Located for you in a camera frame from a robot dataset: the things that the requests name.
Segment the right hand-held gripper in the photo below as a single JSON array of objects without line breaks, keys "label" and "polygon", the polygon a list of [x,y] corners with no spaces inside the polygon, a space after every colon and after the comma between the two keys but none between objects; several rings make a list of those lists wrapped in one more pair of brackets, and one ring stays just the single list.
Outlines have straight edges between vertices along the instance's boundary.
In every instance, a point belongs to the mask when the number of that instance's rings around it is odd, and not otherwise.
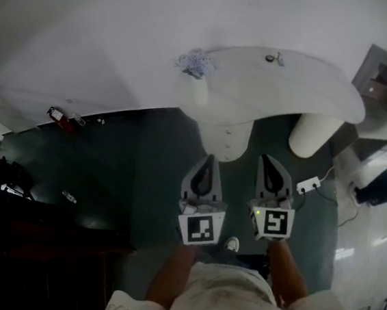
[{"label": "right hand-held gripper", "polygon": [[261,155],[257,162],[255,178],[257,198],[248,201],[254,239],[269,242],[286,240],[291,236],[296,213],[292,206],[291,176],[271,155]]}]

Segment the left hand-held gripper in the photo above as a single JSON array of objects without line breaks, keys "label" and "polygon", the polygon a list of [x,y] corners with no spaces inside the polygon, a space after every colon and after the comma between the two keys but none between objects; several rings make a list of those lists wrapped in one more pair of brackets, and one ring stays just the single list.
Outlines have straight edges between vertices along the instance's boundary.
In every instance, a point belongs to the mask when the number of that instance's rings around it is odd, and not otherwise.
[{"label": "left hand-held gripper", "polygon": [[214,155],[203,157],[183,177],[178,224],[184,245],[205,246],[219,242],[228,206],[210,200],[222,199],[220,181],[219,164]]}]

